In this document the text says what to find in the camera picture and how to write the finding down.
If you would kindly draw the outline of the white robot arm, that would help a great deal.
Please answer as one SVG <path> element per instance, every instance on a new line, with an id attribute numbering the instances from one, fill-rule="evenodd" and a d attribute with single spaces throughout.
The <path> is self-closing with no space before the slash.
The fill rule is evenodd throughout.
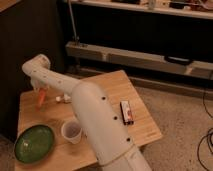
<path id="1" fill-rule="evenodd" d="M 39 54 L 26 61 L 22 70 L 31 79 L 71 97 L 74 114 L 102 170 L 152 171 L 101 87 L 51 71 L 49 65 L 49 59 Z"/>

